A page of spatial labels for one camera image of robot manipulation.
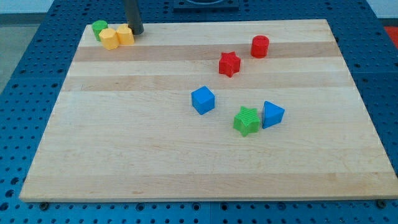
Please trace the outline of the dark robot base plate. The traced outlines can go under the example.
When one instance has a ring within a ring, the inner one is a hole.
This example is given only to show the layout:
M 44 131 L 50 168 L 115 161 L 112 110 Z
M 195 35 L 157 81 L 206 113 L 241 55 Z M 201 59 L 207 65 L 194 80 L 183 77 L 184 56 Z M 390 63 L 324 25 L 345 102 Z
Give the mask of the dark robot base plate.
M 173 0 L 174 12 L 208 9 L 239 9 L 239 0 Z

